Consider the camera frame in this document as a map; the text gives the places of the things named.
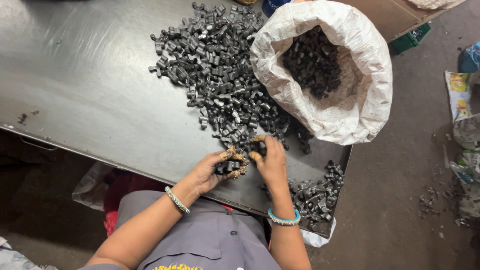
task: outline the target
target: blue container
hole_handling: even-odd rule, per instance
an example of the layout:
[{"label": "blue container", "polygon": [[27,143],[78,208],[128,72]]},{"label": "blue container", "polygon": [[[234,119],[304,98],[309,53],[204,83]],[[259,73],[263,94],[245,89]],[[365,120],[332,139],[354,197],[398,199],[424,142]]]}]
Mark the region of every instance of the blue container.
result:
[{"label": "blue container", "polygon": [[277,8],[285,5],[286,3],[290,3],[290,1],[291,0],[264,0],[264,3],[262,4],[262,10],[264,11],[265,15],[270,18]]}]

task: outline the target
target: blue bangle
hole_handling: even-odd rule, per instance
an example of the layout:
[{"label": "blue bangle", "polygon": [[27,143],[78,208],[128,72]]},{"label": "blue bangle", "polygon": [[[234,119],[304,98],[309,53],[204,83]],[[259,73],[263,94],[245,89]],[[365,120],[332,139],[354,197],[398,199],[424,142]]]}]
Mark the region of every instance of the blue bangle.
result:
[{"label": "blue bangle", "polygon": [[177,196],[175,196],[175,194],[173,194],[173,192],[171,191],[171,189],[169,187],[165,187],[165,192],[167,193],[167,195],[172,199],[172,201],[185,213],[187,214],[190,214],[190,209],[186,208],[182,203],[181,201],[177,198]]},{"label": "blue bangle", "polygon": [[300,213],[294,209],[293,210],[295,212],[295,218],[292,219],[292,220],[283,220],[283,219],[279,219],[277,218],[276,216],[273,215],[272,213],[272,209],[270,208],[268,210],[268,216],[272,219],[273,222],[275,223],[278,223],[280,225],[288,225],[288,226],[292,226],[292,225],[296,225],[300,222]]}]

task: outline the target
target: red cloth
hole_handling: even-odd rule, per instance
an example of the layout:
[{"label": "red cloth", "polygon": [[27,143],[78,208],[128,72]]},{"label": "red cloth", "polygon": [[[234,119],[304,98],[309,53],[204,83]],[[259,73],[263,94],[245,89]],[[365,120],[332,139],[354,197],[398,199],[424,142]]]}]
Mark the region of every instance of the red cloth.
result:
[{"label": "red cloth", "polygon": [[105,182],[110,183],[103,199],[105,220],[103,225],[107,236],[113,233],[117,225],[118,210],[123,196],[138,190],[164,191],[166,184],[133,172],[114,169],[105,176]]}]

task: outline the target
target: steel table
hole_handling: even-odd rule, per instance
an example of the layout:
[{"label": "steel table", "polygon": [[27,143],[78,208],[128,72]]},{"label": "steel table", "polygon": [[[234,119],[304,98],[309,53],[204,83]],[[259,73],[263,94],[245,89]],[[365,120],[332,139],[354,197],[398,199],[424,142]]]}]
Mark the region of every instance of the steel table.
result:
[{"label": "steel table", "polygon": [[[192,17],[191,2],[0,1],[0,128],[178,182],[205,154],[223,149],[210,127],[200,128],[199,109],[186,106],[186,89],[148,71],[158,60],[150,34]],[[229,10],[235,2],[204,3]],[[330,159],[346,166],[351,149],[315,139],[305,156],[295,138],[287,143],[295,181],[322,178]],[[250,165],[246,176],[207,197],[265,215],[270,203],[261,182]]]}]

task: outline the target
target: blue plastic bag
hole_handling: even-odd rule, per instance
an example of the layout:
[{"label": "blue plastic bag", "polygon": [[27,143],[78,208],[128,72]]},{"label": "blue plastic bag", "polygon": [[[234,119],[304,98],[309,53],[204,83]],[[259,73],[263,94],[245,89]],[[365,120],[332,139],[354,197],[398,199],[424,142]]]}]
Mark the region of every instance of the blue plastic bag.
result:
[{"label": "blue plastic bag", "polygon": [[460,72],[461,73],[475,73],[479,68],[480,62],[480,42],[467,48],[463,53]]}]

